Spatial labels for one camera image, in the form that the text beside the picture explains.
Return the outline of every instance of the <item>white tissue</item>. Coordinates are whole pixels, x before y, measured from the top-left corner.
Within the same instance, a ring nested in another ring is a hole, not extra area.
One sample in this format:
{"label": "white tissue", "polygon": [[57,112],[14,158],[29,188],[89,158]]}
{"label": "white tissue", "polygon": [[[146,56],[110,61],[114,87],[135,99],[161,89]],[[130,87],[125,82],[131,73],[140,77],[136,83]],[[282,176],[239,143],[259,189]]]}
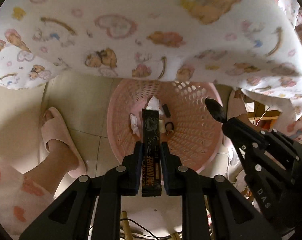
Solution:
{"label": "white tissue", "polygon": [[140,137],[139,127],[137,125],[138,119],[134,114],[130,114],[130,123],[132,132]]}
{"label": "white tissue", "polygon": [[234,184],[235,188],[242,192],[245,190],[247,183],[244,180],[245,172],[242,170],[238,176],[236,176],[236,183]]}
{"label": "white tissue", "polygon": [[146,109],[157,110],[159,111],[159,115],[163,114],[163,111],[160,109],[160,102],[156,97],[151,97]]}

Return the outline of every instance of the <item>white cable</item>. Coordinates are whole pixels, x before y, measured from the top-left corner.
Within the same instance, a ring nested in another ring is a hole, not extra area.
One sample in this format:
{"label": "white cable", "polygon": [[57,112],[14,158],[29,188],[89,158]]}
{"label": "white cable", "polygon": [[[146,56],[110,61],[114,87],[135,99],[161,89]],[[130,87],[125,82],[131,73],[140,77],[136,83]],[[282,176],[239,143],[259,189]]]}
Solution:
{"label": "white cable", "polygon": [[260,122],[260,120],[262,119],[262,117],[266,114],[266,112],[269,110],[269,108],[270,108],[270,106],[266,109],[266,111],[263,113],[263,115],[260,117],[260,119],[259,119],[259,121],[257,122],[257,125],[256,126],[258,126],[258,124],[259,124],[259,122]]}

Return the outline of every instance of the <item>foot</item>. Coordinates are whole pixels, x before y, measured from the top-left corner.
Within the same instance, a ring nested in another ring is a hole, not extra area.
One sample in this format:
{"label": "foot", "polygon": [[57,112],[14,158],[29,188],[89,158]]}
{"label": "foot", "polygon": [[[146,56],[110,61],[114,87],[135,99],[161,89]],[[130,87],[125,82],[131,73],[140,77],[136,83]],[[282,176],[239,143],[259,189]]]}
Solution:
{"label": "foot", "polygon": [[[43,124],[52,119],[53,115],[50,111],[46,111],[43,117]],[[48,141],[48,149],[50,154],[48,157],[56,158],[61,161],[67,171],[76,170],[79,166],[79,160],[75,154],[70,150],[69,146],[64,142],[52,139]]]}

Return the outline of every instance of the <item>crumpled tissue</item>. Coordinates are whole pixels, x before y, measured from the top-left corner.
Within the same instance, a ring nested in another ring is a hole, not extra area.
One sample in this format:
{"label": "crumpled tissue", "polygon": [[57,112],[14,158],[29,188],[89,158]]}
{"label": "crumpled tissue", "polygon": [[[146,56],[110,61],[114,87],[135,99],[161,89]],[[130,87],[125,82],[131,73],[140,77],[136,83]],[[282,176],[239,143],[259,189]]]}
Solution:
{"label": "crumpled tissue", "polygon": [[160,109],[160,101],[155,96],[151,97],[146,109],[157,110],[159,111],[159,115],[164,114],[163,111]]}
{"label": "crumpled tissue", "polygon": [[140,137],[138,119],[134,114],[130,114],[130,123],[131,123],[132,132]]}

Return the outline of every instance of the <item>small black object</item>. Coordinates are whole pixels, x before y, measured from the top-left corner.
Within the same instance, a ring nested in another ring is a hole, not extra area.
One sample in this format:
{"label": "small black object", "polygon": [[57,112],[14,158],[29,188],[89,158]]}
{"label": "small black object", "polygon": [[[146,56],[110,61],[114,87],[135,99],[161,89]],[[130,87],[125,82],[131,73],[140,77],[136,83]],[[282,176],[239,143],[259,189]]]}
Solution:
{"label": "small black object", "polygon": [[170,114],[170,111],[169,111],[169,108],[168,108],[167,104],[164,104],[162,106],[162,109],[163,109],[163,112],[164,112],[164,114],[167,118],[171,117],[171,114]]}
{"label": "small black object", "polygon": [[173,122],[167,122],[167,123],[165,124],[165,129],[166,129],[166,131],[168,132],[168,130],[167,130],[167,125],[168,125],[168,124],[172,125],[172,129],[170,129],[170,130],[174,130]]}
{"label": "small black object", "polygon": [[205,105],[211,116],[218,122],[226,122],[227,114],[224,111],[223,107],[214,99],[206,98]]}

